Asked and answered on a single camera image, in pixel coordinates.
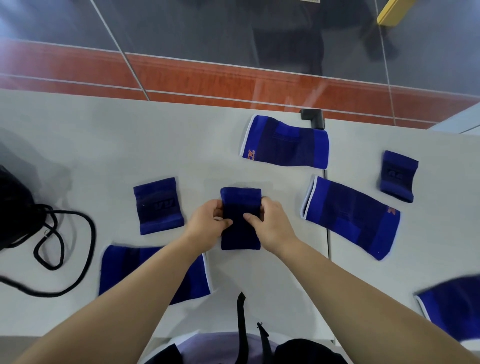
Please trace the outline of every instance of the folded blue sleeve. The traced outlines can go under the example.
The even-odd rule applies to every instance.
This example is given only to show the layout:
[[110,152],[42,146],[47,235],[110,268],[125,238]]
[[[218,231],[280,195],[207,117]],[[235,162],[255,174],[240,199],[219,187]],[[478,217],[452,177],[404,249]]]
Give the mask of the folded blue sleeve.
[[328,149],[325,130],[298,128],[268,116],[254,115],[248,125],[240,156],[279,166],[326,169]]
[[358,245],[377,260],[390,251],[400,211],[342,184],[314,176],[300,216]]
[[255,229],[243,218],[248,212],[260,217],[262,190],[259,188],[224,187],[220,190],[223,218],[233,220],[233,225],[223,230],[222,250],[260,249]]
[[480,339],[480,275],[440,283],[415,298],[425,317],[452,338]]
[[174,177],[136,186],[133,193],[137,199],[141,235],[184,225]]
[[405,202],[413,202],[413,176],[417,160],[386,150],[382,162],[380,191]]
[[[143,248],[108,246],[102,257],[98,295],[115,286],[161,248],[161,246]],[[200,255],[188,268],[187,274],[170,304],[209,295],[210,288],[205,269],[204,256]]]

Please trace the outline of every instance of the black bag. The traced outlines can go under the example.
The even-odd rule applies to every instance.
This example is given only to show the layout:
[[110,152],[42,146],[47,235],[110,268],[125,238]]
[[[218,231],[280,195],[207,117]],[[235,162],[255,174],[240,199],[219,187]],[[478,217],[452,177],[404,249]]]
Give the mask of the black bag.
[[[0,282],[14,287],[26,294],[35,297],[59,297],[70,292],[84,279],[90,264],[92,263],[93,252],[95,250],[96,229],[95,224],[87,215],[68,210],[54,210],[49,205],[35,204],[32,194],[18,179],[8,172],[3,166],[0,166],[0,250],[5,248],[14,248],[24,243],[27,239],[36,234],[42,227],[49,231],[37,243],[34,248],[33,255],[35,259],[46,269],[56,270],[63,265],[65,255],[65,244],[61,235],[57,231],[58,220],[55,214],[72,214],[79,215],[87,220],[91,229],[91,242],[88,251],[88,257],[85,266],[80,273],[78,279],[68,288],[60,292],[41,292],[35,291],[27,286],[13,281],[5,276],[0,276]],[[53,226],[46,223],[47,215],[51,216]],[[42,244],[53,234],[55,234],[60,242],[60,261],[53,266],[44,260],[39,250]]]

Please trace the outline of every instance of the dark gray tile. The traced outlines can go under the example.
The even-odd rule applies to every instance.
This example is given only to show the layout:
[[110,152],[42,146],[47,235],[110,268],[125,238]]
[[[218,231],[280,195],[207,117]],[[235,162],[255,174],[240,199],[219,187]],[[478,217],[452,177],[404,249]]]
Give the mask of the dark gray tile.
[[96,0],[126,52],[386,83],[374,0]]
[[89,0],[2,1],[0,36],[117,50]]
[[[378,0],[383,6],[385,0]],[[480,3],[419,0],[384,33],[393,85],[480,95]]]

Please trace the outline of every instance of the person's left arm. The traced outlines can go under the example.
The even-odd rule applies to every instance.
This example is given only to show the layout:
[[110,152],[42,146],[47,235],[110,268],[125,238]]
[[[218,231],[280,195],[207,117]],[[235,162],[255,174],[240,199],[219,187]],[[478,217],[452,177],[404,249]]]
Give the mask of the person's left arm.
[[232,224],[221,200],[192,215],[180,238],[35,342],[14,364],[137,363],[188,268]]

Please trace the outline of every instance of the person's right arm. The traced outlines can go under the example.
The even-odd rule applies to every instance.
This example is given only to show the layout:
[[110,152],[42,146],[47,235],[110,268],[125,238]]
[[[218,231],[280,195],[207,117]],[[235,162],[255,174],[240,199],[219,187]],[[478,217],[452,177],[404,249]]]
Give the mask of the person's right arm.
[[480,363],[430,321],[300,241],[279,202],[264,197],[262,206],[263,221],[245,219],[294,274],[355,364]]

